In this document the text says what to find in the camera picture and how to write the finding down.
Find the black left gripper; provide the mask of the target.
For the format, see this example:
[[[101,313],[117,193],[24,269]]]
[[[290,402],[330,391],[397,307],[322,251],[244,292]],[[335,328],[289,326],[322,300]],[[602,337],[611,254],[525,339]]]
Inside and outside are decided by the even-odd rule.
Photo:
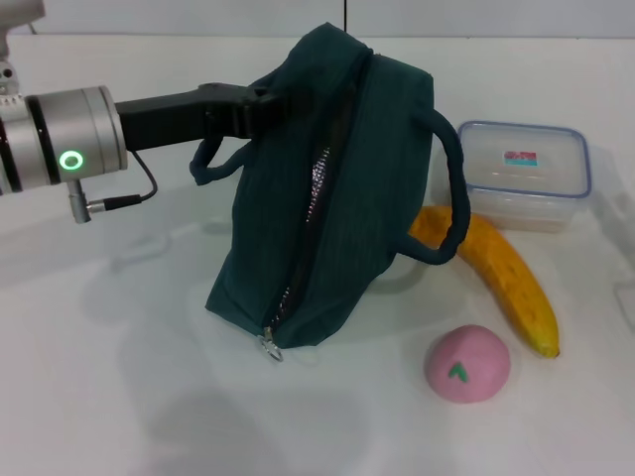
[[[207,83],[170,95],[115,104],[130,152],[212,137],[256,137],[284,123],[295,97],[259,88]]]

